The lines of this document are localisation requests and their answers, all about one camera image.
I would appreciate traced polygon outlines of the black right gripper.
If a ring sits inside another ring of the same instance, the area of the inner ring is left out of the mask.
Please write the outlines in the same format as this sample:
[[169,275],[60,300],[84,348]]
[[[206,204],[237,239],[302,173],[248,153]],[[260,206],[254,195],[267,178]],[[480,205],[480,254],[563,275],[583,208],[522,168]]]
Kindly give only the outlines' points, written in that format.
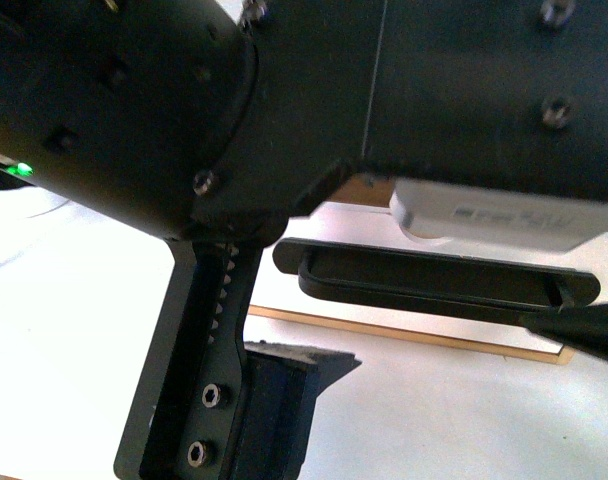
[[608,203],[608,1],[132,3],[121,220],[169,291],[121,479],[221,479],[263,247],[358,173]]

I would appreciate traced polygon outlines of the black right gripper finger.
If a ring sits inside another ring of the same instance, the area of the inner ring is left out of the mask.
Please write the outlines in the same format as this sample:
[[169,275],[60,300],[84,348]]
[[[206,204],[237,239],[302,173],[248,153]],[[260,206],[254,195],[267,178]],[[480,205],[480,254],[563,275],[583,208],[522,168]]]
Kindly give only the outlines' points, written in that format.
[[305,462],[318,397],[361,365],[351,352],[308,345],[235,342],[225,364],[241,369],[221,479],[296,479]]

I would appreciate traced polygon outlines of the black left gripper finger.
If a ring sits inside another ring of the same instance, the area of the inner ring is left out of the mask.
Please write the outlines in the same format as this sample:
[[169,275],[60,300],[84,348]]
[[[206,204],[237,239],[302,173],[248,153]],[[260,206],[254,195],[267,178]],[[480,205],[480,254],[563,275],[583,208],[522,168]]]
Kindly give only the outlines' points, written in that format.
[[608,362],[608,303],[522,315],[531,333]]

